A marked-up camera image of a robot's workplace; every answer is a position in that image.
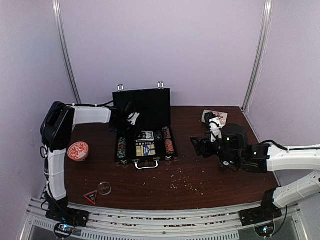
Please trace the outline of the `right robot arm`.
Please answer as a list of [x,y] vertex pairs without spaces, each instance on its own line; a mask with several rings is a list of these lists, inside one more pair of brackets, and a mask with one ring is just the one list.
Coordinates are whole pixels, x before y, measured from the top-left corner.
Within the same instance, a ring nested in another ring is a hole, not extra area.
[[217,156],[220,166],[233,172],[266,174],[285,170],[310,170],[310,174],[286,186],[272,188],[263,195],[259,207],[239,212],[243,226],[271,221],[282,209],[320,191],[320,147],[282,146],[273,140],[250,145],[244,127],[229,123],[222,128],[211,123],[206,137],[191,137],[196,154]]

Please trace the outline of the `red black poker chip stack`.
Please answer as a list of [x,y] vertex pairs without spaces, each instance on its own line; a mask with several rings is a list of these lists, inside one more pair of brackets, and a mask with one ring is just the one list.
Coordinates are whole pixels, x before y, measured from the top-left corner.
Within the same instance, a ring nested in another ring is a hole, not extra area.
[[170,132],[169,127],[165,126],[162,128],[162,135],[163,135],[166,153],[167,154],[174,154],[175,149],[174,149],[174,145],[173,145],[173,141],[171,138],[171,132]]

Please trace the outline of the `blue white playing card box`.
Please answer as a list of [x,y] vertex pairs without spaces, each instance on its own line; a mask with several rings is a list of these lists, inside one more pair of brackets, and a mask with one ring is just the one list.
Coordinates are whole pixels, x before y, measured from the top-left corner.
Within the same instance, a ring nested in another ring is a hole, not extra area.
[[137,141],[153,141],[154,140],[154,132],[153,131],[141,131],[138,134]]

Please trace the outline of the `red triangle marker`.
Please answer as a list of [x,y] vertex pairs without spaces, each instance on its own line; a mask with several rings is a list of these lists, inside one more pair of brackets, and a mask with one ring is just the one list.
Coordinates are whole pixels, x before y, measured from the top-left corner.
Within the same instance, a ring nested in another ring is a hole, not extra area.
[[97,200],[97,195],[98,195],[98,191],[94,190],[92,192],[86,193],[84,194],[84,198],[86,200],[88,200],[91,204],[96,205],[96,200]]

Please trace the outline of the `clear round button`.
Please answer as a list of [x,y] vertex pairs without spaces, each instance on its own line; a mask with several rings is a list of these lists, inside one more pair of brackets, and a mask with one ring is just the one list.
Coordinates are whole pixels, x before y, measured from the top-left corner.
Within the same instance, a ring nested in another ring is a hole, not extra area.
[[112,191],[112,186],[110,183],[106,181],[100,182],[97,186],[97,192],[102,196],[109,195],[111,191]]

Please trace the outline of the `dark poker chip stack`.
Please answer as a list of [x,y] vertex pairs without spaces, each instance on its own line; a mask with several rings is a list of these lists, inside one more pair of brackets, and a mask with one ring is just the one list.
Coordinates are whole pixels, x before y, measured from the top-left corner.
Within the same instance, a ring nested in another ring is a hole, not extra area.
[[154,139],[156,141],[161,141],[163,139],[162,132],[160,130],[157,130],[154,132]]

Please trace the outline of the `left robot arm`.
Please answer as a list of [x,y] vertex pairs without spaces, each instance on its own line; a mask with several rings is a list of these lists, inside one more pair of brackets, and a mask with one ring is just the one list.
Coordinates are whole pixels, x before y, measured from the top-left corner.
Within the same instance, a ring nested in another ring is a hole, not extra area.
[[48,203],[46,218],[74,227],[87,225],[89,212],[68,206],[65,188],[65,156],[77,125],[110,124],[120,133],[135,131],[140,111],[129,101],[124,107],[104,104],[66,104],[55,101],[41,127],[42,147],[46,179],[45,199]]

